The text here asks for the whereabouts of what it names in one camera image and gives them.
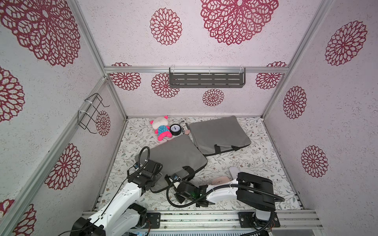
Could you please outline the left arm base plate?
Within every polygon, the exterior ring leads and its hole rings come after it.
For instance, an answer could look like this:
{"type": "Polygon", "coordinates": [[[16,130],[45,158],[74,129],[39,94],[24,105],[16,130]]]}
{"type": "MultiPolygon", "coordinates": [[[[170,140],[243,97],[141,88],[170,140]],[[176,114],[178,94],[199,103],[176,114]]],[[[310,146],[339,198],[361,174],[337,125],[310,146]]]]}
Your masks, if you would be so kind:
{"type": "Polygon", "coordinates": [[[142,229],[159,229],[161,213],[160,212],[148,212],[141,215],[142,229]]]}

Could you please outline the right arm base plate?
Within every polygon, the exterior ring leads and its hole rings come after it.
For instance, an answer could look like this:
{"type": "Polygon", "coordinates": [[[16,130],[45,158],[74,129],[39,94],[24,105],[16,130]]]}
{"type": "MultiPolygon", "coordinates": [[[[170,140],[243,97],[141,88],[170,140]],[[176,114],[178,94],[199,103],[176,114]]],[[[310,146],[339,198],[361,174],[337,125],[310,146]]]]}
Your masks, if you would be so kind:
{"type": "Polygon", "coordinates": [[[239,212],[238,218],[241,228],[258,229],[265,226],[269,220],[270,223],[268,224],[267,228],[279,228],[281,226],[276,212],[261,210],[239,212]]]}

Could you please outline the pink computer mouse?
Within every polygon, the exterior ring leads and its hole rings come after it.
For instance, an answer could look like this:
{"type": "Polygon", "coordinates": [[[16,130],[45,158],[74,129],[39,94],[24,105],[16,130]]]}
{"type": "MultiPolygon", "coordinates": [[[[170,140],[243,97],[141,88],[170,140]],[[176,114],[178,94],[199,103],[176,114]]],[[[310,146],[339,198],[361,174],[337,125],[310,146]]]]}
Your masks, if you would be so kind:
{"type": "Polygon", "coordinates": [[[217,177],[212,180],[211,184],[212,185],[224,185],[228,184],[231,181],[231,179],[227,176],[222,176],[222,177],[217,177]]]}

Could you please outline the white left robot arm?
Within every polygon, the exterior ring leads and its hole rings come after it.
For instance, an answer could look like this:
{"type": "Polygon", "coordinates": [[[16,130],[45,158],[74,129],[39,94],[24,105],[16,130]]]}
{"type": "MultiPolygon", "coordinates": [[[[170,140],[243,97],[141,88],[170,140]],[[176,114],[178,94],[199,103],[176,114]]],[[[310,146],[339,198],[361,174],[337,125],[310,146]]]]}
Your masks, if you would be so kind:
{"type": "Polygon", "coordinates": [[[163,165],[148,160],[131,174],[114,198],[87,219],[81,217],[73,225],[71,236],[121,236],[131,228],[141,227],[147,210],[136,201],[161,177],[163,165]]]}

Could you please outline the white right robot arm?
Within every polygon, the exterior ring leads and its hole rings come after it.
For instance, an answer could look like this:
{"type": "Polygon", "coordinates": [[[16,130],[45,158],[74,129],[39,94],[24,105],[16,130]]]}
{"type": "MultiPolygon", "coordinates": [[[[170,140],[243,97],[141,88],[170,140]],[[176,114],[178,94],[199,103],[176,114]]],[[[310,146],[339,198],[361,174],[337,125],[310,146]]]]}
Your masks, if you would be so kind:
{"type": "Polygon", "coordinates": [[[168,202],[176,208],[191,205],[208,207],[217,202],[236,199],[255,209],[254,217],[267,222],[274,217],[276,203],[284,202],[284,197],[276,195],[270,179],[240,172],[230,182],[218,185],[201,185],[177,180],[166,190],[168,202]]]}

